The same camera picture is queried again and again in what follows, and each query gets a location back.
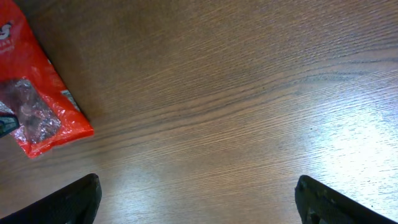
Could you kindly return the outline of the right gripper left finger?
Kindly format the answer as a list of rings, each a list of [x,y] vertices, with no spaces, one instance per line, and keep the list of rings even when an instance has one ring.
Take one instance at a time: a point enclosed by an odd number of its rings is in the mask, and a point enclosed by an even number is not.
[[[99,177],[88,174],[66,187],[1,219],[1,224],[92,224],[102,189]]]

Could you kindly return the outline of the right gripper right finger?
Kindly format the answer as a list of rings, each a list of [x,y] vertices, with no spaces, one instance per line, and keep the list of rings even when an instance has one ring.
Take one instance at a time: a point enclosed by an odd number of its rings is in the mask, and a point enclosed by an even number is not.
[[[395,224],[308,175],[299,177],[295,204],[303,224]]]

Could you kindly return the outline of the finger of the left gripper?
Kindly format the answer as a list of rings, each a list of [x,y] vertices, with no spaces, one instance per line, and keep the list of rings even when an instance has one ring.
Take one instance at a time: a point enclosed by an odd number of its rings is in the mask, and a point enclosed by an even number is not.
[[[0,115],[0,138],[7,136],[20,127],[16,115],[10,113],[1,113]]]

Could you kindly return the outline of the red candy bag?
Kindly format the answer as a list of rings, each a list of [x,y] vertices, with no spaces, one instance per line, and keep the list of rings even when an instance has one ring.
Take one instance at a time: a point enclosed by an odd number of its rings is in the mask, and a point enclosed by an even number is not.
[[[94,134],[12,0],[1,1],[1,114],[16,116],[11,136],[31,159]]]

